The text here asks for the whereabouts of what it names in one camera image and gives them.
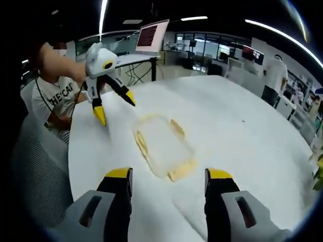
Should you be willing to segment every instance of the ceiling light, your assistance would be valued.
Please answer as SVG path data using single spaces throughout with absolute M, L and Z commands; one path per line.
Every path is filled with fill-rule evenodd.
M 207 19 L 207 16 L 200 16 L 200 17 L 190 17 L 181 19 L 182 21 L 189 21 L 189 20 L 198 20 L 198 19 Z
M 254 25 L 257 25 L 257 26 L 260 26 L 260 27 L 263 27 L 263 28 L 266 28 L 266 29 L 269 29 L 269 30 L 272 30 L 282 36 L 284 36 L 285 38 L 288 38 L 289 40 L 291 40 L 292 42 L 294 42 L 295 44 L 297 44 L 299 47 L 301 47 L 304 51 L 306 51 L 320 66 L 321 68 L 323 68 L 323 64 L 322 62 L 308 49 L 306 48 L 303 44 L 301 44 L 300 42 L 298 42 L 296 39 L 292 38 L 291 36 L 283 33 L 282 31 L 279 31 L 273 27 L 270 27 L 266 24 L 261 24 L 261 23 L 258 23 L 256 21 L 252 21 L 252 20 L 248 20 L 246 19 L 245 20 L 247 23 L 249 24 L 254 24 Z
M 142 19 L 128 19 L 123 22 L 123 24 L 140 24 Z
M 99 34 L 102 34 L 103 22 L 104 22 L 104 15 L 107 6 L 107 0 L 102 0 L 101 5 L 101 13 L 100 13 L 100 22 L 99 22 Z

